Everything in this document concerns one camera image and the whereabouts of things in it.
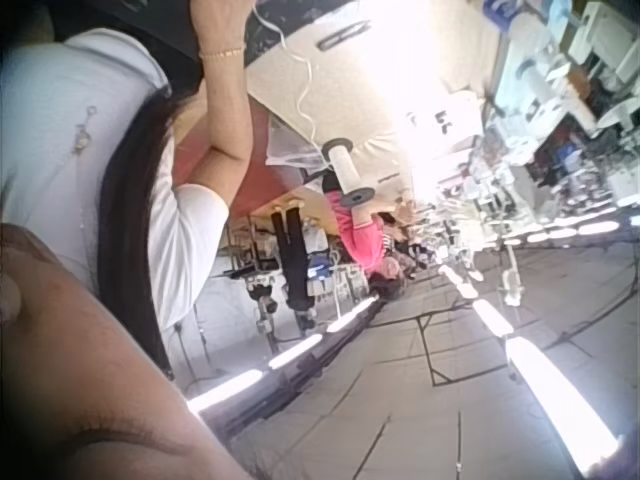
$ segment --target white thread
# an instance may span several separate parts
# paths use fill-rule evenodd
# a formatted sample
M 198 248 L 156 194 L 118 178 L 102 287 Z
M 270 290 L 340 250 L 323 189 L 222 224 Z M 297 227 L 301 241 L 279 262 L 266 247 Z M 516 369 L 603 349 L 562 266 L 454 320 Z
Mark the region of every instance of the white thread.
M 282 49 L 285 51 L 285 53 L 291 59 L 293 59 L 294 61 L 296 61 L 298 63 L 304 63 L 306 65 L 306 67 L 307 67 L 307 84 L 306 84 L 304 90 L 302 91 L 302 93 L 300 94 L 300 97 L 298 97 L 298 101 L 296 102 L 296 110 L 298 112 L 298 115 L 300 115 L 302 118 L 304 118 L 311 125 L 311 136 L 309 138 L 309 142 L 316 149 L 318 149 L 318 151 L 320 151 L 320 147 L 318 147 L 318 145 L 316 144 L 316 133 L 317 133 L 317 130 L 318 130 L 317 124 L 316 124 L 315 120 L 309 114 L 305 113 L 302 110 L 302 102 L 305 100 L 307 95 L 309 95 L 309 92 L 311 91 L 311 84 L 313 83 L 313 65 L 311 64 L 311 61 L 308 58 L 302 57 L 302 56 L 296 54 L 295 52 L 293 52 L 289 48 L 289 46 L 287 44 L 287 40 L 286 40 L 286 38 L 284 36 L 284 32 L 282 31 L 282 29 L 280 27 L 278 27 L 276 24 L 271 23 L 270 21 L 268 21 L 264 17 L 262 17 L 258 13 L 258 8 L 257 8 L 256 5 L 253 6 L 253 14 L 256 16 L 258 21 L 265 28 L 268 28 L 269 30 L 271 30 L 273 32 L 276 32 L 278 35 L 280 35 L 280 44 L 282 46 Z
M 336 172 L 342 191 L 349 194 L 360 187 L 360 174 L 353 164 L 351 154 L 344 145 L 336 145 L 329 150 L 329 159 Z

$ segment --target gold bracelet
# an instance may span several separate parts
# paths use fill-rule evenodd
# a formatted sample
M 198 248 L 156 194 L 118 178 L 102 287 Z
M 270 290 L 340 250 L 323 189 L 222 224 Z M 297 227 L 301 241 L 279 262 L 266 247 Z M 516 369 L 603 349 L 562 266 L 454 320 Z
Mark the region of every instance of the gold bracelet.
M 243 45 L 240 48 L 231 48 L 229 50 L 223 50 L 222 52 L 217 53 L 198 53 L 202 60 L 221 60 L 229 57 L 237 57 L 239 55 L 244 54 L 244 50 L 247 48 L 246 45 Z

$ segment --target pink shirt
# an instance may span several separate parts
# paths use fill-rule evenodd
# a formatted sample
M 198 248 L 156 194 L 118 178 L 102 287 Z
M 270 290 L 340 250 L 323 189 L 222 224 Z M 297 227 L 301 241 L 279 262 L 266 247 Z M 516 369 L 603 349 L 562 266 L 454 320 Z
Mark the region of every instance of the pink shirt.
M 354 228 L 351 210 L 340 205 L 342 194 L 329 192 L 325 196 L 336 216 L 340 239 L 347 252 L 370 275 L 384 257 L 382 219 L 376 215 L 372 223 Z

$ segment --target white bag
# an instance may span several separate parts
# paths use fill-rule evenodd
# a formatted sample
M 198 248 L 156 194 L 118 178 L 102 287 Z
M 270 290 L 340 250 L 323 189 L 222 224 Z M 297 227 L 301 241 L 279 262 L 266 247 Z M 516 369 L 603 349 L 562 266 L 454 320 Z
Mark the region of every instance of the white bag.
M 267 166 L 287 166 L 321 170 L 325 166 L 322 153 L 274 115 L 269 119 Z

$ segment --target red surface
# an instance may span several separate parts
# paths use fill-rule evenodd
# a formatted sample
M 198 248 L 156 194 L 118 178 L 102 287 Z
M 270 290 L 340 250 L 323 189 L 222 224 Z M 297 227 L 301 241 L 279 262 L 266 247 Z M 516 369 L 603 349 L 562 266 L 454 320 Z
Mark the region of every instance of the red surface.
M 231 206 L 234 218 L 246 216 L 302 185 L 300 172 L 290 167 L 267 167 L 269 112 L 251 99 L 253 153 L 251 165 L 238 196 Z M 202 118 L 176 148 L 173 178 L 176 185 L 186 182 L 208 148 L 206 118 Z

